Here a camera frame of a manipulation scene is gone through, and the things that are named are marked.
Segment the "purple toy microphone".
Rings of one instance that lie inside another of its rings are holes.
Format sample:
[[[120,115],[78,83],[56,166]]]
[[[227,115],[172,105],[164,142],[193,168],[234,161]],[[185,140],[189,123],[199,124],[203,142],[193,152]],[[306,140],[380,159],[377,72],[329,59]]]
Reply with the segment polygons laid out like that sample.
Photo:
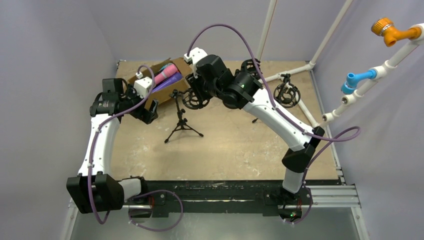
[[[168,77],[167,79],[165,79],[164,81],[160,82],[158,86],[156,86],[153,89],[153,93],[158,92],[178,81],[180,81],[183,78],[183,76],[181,75],[181,73],[176,72],[175,74],[171,75],[170,77]]]

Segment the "brown cardboard box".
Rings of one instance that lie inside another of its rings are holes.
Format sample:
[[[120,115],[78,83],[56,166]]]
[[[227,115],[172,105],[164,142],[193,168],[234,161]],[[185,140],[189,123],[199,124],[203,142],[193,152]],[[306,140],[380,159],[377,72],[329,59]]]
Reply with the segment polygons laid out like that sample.
[[[170,63],[176,66],[179,73],[182,75],[181,79],[179,81],[176,81],[173,84],[169,84],[166,86],[162,86],[163,83],[165,82],[165,81],[162,81],[158,87],[153,89],[152,94],[146,101],[145,103],[146,109],[148,109],[151,106],[153,99],[156,99],[158,101],[158,104],[160,105],[171,99],[170,94],[173,92],[173,90],[179,90],[181,92],[184,92],[190,87],[187,81],[185,80],[185,77],[187,77],[189,74],[192,73],[192,69],[184,61],[182,57],[175,58],[175,59],[167,59],[160,63],[150,65],[149,67],[151,68],[153,73],[156,75],[164,65],[170,64]]]

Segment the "pink toy microphone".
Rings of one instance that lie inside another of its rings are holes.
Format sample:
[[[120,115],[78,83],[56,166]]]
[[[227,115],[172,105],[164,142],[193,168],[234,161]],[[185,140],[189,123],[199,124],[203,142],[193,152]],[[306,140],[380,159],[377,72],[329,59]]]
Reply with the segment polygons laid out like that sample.
[[[154,77],[154,82],[156,85],[159,85],[161,82],[166,80],[167,78],[171,77],[175,73],[177,73],[179,70],[173,63],[169,63],[165,66],[163,66],[159,73],[157,73]]]

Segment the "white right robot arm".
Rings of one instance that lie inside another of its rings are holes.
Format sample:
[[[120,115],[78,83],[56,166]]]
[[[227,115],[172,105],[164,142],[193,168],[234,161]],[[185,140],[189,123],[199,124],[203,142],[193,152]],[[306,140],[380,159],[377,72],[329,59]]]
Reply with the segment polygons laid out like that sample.
[[[291,194],[298,193],[307,166],[320,142],[310,134],[321,137],[324,130],[309,125],[304,129],[297,128],[295,125],[301,121],[277,106],[273,97],[251,73],[239,71],[233,75],[219,56],[198,53],[184,55],[183,59],[191,65],[192,74],[187,81],[201,108],[204,101],[218,98],[229,109],[244,110],[255,116],[286,142],[289,149],[282,159],[286,168],[282,188]]]

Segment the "black tripod microphone stand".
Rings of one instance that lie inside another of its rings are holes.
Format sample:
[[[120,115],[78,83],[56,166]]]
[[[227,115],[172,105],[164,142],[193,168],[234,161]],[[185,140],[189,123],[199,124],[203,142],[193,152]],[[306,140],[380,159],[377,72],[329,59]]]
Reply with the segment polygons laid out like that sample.
[[[174,89],[172,91],[172,93],[170,94],[170,97],[174,99],[175,101],[175,105],[176,105],[176,109],[177,109],[177,117],[178,117],[178,122],[175,126],[175,128],[171,131],[171,133],[169,134],[169,136],[164,140],[164,143],[167,144],[170,140],[170,138],[172,137],[172,135],[175,132],[178,131],[194,131],[196,134],[198,134],[201,138],[204,137],[204,135],[200,132],[198,132],[197,130],[195,130],[194,128],[192,128],[191,126],[188,125],[188,120],[186,118],[183,117],[184,113],[186,113],[186,110],[184,108],[180,107],[179,104],[179,97],[183,97],[183,92],[179,91],[177,89]]]

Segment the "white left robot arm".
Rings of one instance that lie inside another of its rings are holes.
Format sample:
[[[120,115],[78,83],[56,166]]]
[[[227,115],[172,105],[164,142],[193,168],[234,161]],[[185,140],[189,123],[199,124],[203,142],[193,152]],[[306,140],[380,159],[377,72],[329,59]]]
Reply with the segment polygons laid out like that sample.
[[[145,124],[158,117],[159,102],[152,99],[145,108],[154,86],[150,77],[128,83],[122,78],[102,80],[102,92],[89,108],[90,136],[78,173],[66,181],[66,189],[82,214],[120,210],[124,202],[146,189],[142,176],[116,180],[111,176],[114,141],[124,115]]]

